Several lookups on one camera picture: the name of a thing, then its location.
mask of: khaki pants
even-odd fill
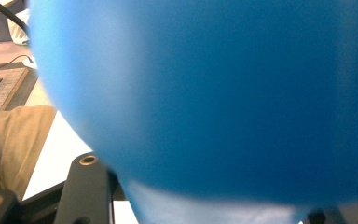
[[[56,110],[51,106],[0,109],[0,189],[22,200]]]

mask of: floor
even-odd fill
[[[13,42],[0,43],[0,63],[8,63],[20,55],[32,56],[32,52],[30,51],[28,46],[16,45]],[[25,57],[20,57],[14,62],[22,62],[25,59]],[[34,89],[31,92],[25,105],[52,105],[52,102],[49,100],[48,95],[40,79],[38,79],[38,81],[36,82]]]

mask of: black cable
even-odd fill
[[[3,68],[3,67],[5,67],[5,66],[7,66],[7,65],[9,65],[9,64],[11,64],[11,63],[13,63],[14,61],[16,61],[16,59],[18,59],[18,58],[20,58],[20,57],[27,57],[28,60],[30,61],[30,63],[33,63],[33,62],[34,62],[34,61],[32,61],[32,59],[30,58],[30,56],[25,55],[25,54],[22,54],[22,55],[17,56],[16,58],[14,58],[13,60],[11,60],[11,61],[8,62],[8,63],[4,63],[4,64],[0,65],[0,68]]]

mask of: black metal frame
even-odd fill
[[[117,185],[116,176],[87,153],[74,159],[65,182],[21,203],[14,192],[0,190],[0,224],[115,223]]]

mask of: white surface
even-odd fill
[[[91,152],[91,149],[77,136],[62,114],[57,112],[25,191],[24,200],[66,180],[72,160],[87,152]],[[115,223],[138,223],[129,202],[114,201],[114,207]]]
[[[37,69],[36,59],[33,56],[30,56],[30,58],[31,58],[32,62],[30,61],[29,58],[27,58],[24,61],[22,61],[22,64],[24,64],[27,67]]]

